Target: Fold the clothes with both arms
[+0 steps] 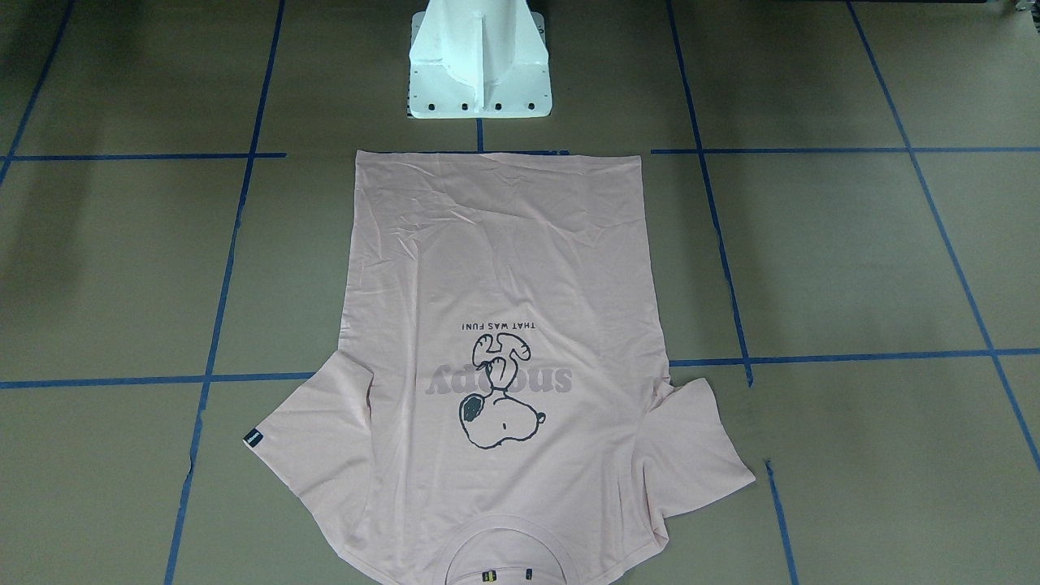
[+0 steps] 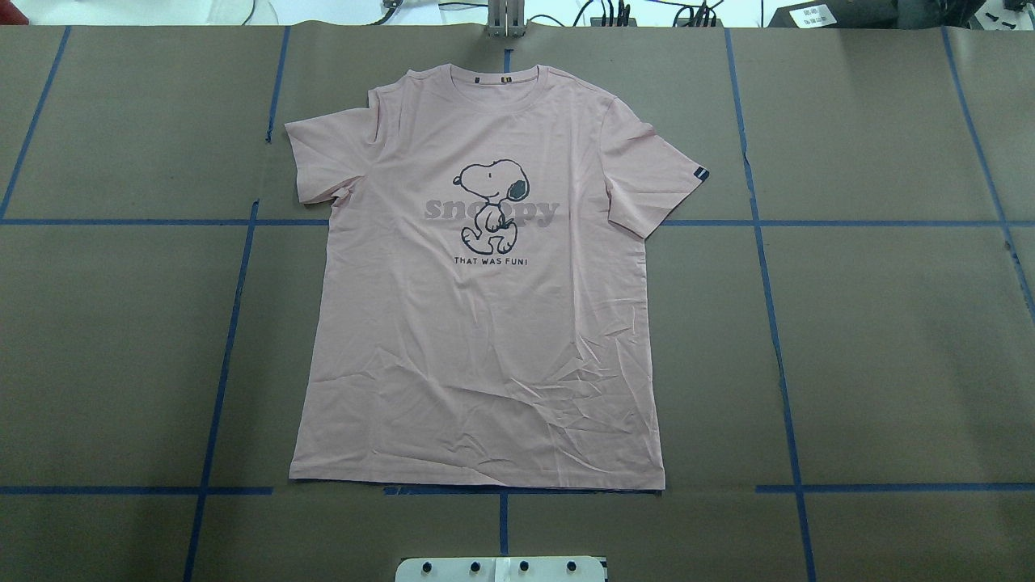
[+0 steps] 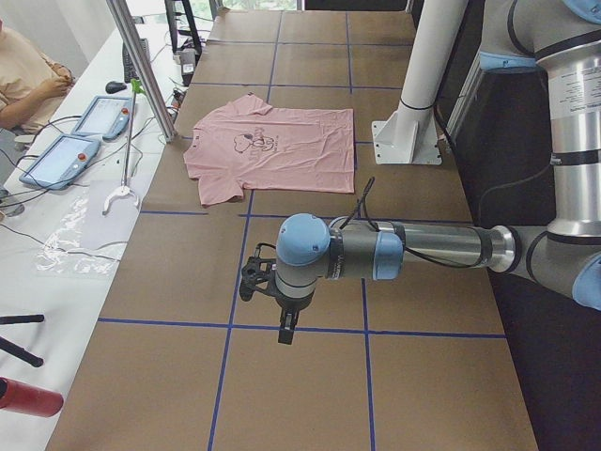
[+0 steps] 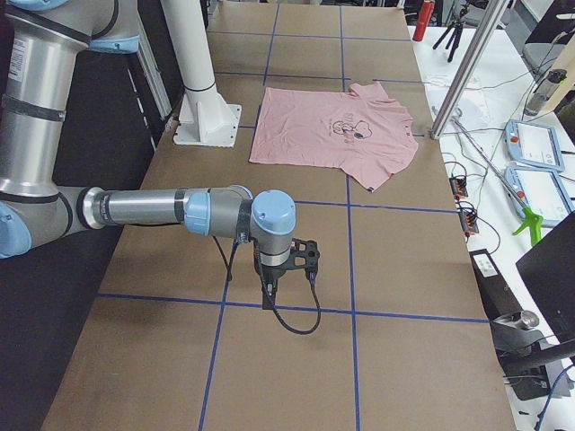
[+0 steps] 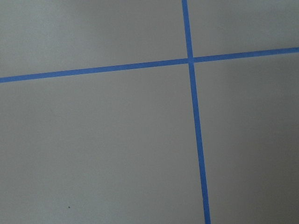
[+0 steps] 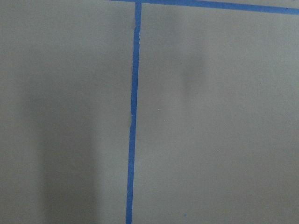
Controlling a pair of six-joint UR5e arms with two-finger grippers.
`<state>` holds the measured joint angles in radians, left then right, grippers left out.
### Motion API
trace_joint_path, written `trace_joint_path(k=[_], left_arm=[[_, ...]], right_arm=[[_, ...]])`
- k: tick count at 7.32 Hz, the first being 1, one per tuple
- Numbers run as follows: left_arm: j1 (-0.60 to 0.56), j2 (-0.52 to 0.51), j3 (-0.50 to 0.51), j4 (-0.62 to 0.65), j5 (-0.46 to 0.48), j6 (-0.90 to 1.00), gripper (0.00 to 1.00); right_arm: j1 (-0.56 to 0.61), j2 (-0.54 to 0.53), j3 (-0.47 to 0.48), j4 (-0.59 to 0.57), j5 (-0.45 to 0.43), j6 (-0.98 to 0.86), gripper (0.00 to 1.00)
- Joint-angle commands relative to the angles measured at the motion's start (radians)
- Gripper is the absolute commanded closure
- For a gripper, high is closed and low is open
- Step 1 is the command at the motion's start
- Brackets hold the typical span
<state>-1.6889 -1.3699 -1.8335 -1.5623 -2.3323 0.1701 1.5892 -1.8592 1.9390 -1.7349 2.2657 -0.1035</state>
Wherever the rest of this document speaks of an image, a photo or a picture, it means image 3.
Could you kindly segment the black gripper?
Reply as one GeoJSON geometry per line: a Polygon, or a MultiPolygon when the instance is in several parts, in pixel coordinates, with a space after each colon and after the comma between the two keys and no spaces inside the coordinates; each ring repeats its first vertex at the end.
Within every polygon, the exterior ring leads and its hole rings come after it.
{"type": "Polygon", "coordinates": [[[279,305],[282,309],[280,316],[280,326],[278,332],[278,342],[280,344],[291,344],[294,338],[297,324],[297,314],[310,305],[310,297],[291,298],[281,296],[279,305]]]}

